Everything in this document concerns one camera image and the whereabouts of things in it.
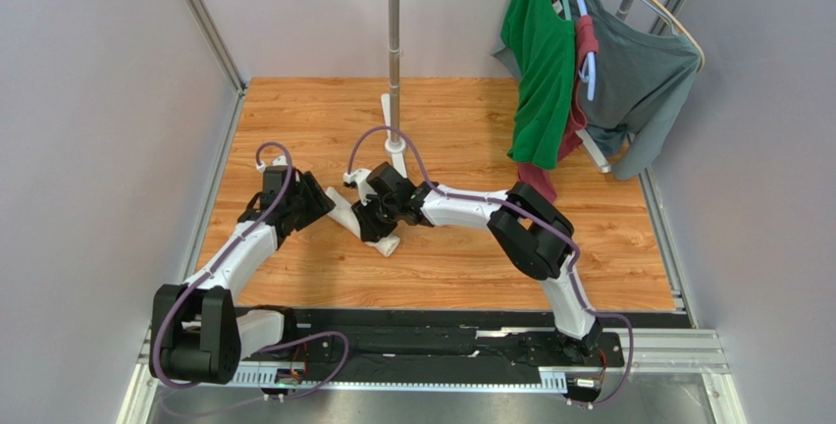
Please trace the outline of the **white cloth napkin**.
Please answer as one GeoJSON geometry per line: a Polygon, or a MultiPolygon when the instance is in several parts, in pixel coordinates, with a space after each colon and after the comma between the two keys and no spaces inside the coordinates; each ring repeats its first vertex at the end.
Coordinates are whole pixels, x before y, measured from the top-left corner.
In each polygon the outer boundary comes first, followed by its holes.
{"type": "Polygon", "coordinates": [[[400,238],[390,235],[378,241],[364,241],[361,238],[360,224],[351,210],[351,204],[332,186],[328,186],[325,194],[334,202],[335,207],[328,216],[351,232],[365,245],[376,249],[384,257],[390,257],[400,244],[400,238]]]}

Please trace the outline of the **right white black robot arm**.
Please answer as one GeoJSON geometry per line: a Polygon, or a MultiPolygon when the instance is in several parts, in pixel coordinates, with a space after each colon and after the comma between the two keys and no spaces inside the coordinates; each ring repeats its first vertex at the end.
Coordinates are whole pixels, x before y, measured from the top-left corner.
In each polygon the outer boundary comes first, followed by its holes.
{"type": "Polygon", "coordinates": [[[598,349],[601,322],[574,272],[574,228],[531,185],[493,192],[416,185],[388,162],[346,173],[343,183],[358,192],[351,211],[364,241],[381,241],[401,224],[490,233],[511,264],[539,282],[564,345],[583,356],[598,349]]]}

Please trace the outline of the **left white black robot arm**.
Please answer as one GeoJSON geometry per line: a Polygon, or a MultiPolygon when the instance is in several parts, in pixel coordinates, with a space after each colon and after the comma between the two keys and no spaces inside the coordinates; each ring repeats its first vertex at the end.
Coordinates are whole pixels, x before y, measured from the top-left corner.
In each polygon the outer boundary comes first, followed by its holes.
{"type": "Polygon", "coordinates": [[[165,385],[227,384],[239,363],[296,332],[292,309],[235,303],[258,268],[335,203],[314,175],[287,166],[262,172],[262,187],[238,216],[223,247],[180,284],[165,284],[152,304],[149,370],[165,385]]]}

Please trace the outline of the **white clothes rack stand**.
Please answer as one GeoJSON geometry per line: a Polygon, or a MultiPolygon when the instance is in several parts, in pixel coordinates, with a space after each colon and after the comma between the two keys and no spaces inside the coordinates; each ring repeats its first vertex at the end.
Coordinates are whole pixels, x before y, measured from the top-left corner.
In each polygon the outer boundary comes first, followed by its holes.
{"type": "Polygon", "coordinates": [[[400,129],[400,0],[388,0],[387,5],[388,91],[381,95],[381,107],[384,123],[392,129],[387,131],[384,149],[390,156],[392,165],[402,176],[407,177],[407,144],[405,138],[396,132],[400,129]]]}

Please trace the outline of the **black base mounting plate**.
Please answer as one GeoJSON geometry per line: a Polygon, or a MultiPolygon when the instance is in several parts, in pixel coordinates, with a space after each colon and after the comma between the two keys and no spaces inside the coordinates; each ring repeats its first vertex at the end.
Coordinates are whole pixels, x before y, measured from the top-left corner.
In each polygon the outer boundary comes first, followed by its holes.
{"type": "Polygon", "coordinates": [[[545,311],[298,309],[289,340],[337,331],[289,351],[241,361],[234,381],[275,389],[300,376],[311,386],[430,388],[532,387],[550,368],[620,371],[627,358],[623,322],[604,319],[598,349],[566,347],[545,311]]]}

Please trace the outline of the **maroon shirt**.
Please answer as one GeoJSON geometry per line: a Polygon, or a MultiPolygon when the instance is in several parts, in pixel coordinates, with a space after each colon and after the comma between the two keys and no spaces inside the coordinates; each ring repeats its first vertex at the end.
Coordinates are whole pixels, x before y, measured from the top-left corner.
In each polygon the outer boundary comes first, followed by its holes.
{"type": "MultiPolygon", "coordinates": [[[[583,67],[583,64],[581,63],[582,52],[597,53],[600,50],[600,45],[594,32],[593,19],[588,13],[580,12],[579,15],[580,17],[575,22],[576,68],[578,71],[580,71],[583,67]]],[[[571,111],[567,118],[562,140],[556,156],[557,163],[569,156],[583,143],[581,137],[577,134],[577,131],[584,130],[586,128],[588,119],[579,104],[580,86],[581,78],[577,77],[574,80],[571,111]]],[[[557,200],[557,193],[549,170],[537,167],[532,163],[517,163],[516,172],[519,182],[532,186],[550,203],[554,203],[557,200]]]]}

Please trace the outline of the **green shirt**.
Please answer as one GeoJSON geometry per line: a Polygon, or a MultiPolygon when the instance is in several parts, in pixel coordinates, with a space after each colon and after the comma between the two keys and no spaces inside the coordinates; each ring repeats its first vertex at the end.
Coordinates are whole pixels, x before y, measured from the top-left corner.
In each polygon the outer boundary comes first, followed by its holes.
{"type": "Polygon", "coordinates": [[[518,71],[518,105],[507,155],[552,170],[571,111],[575,26],[551,0],[510,0],[499,32],[518,71]]]}

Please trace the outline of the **light blue clothes hanger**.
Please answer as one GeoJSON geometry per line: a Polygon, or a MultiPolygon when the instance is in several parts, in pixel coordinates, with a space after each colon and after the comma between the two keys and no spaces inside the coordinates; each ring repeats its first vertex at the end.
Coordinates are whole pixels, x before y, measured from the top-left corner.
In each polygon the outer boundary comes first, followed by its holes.
{"type": "Polygon", "coordinates": [[[560,1],[566,20],[571,20],[575,26],[577,78],[574,85],[573,102],[581,103],[580,93],[583,85],[586,88],[586,99],[593,101],[597,85],[597,54],[599,52],[599,42],[595,37],[593,20],[589,15],[586,0],[575,0],[578,12],[576,20],[572,18],[570,1],[560,1]]]}

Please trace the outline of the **grey-blue shirt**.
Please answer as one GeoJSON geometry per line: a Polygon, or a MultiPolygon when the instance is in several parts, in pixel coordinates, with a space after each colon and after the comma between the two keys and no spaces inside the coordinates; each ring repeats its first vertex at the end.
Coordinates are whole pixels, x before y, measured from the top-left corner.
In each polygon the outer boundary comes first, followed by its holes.
{"type": "MultiPolygon", "coordinates": [[[[600,50],[595,99],[588,101],[582,88],[580,105],[590,137],[615,160],[612,175],[629,180],[661,153],[695,81],[700,56],[685,36],[634,29],[601,0],[586,4],[600,50]]],[[[494,56],[518,78],[500,40],[494,56]]]]}

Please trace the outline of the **aluminium frame post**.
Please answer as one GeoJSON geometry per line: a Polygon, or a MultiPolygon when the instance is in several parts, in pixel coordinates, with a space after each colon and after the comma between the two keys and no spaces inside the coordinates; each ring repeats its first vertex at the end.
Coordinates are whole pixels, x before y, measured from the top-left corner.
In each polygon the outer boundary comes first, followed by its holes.
{"type": "Polygon", "coordinates": [[[213,20],[205,1],[185,0],[185,2],[196,19],[198,27],[203,33],[227,80],[237,94],[243,95],[248,88],[247,80],[243,77],[235,63],[235,59],[213,20]]]}

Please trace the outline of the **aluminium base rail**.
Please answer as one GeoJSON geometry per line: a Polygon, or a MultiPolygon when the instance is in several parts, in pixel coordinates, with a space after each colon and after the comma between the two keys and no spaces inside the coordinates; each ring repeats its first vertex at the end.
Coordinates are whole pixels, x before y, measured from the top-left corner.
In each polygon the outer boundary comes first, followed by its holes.
{"type": "Polygon", "coordinates": [[[299,309],[302,345],[226,385],[163,388],[137,360],[122,423],[743,423],[719,335],[606,313],[588,354],[546,311],[299,309]]]}

